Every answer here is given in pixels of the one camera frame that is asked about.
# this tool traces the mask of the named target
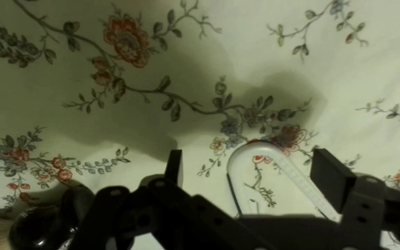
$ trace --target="white curved plastic piece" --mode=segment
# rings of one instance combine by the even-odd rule
[[[293,183],[314,203],[314,206],[322,214],[325,214],[326,218],[332,221],[340,220],[340,214],[338,214],[336,210],[328,203],[325,196],[315,188],[311,179],[304,176],[300,172],[300,170],[293,163],[290,163],[290,160],[285,156],[285,153],[271,143],[253,142],[253,143],[243,145],[242,147],[239,147],[238,150],[232,153],[226,165],[229,186],[233,186],[233,188],[236,186],[236,183],[232,182],[232,178],[229,175],[229,168],[242,165],[242,163],[246,163],[247,158],[251,158],[253,156],[271,157],[276,163],[276,165],[282,170],[282,172],[285,172],[290,181],[293,181]],[[245,196],[245,190],[240,190],[240,189],[233,189],[233,190],[236,195],[236,200],[239,201],[239,197]]]

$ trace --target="fabric surface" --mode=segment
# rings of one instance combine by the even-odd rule
[[[253,139],[400,189],[400,1],[0,0],[0,208],[133,190],[182,149],[183,189],[233,213],[224,165]],[[313,210],[275,160],[249,172],[264,211]]]

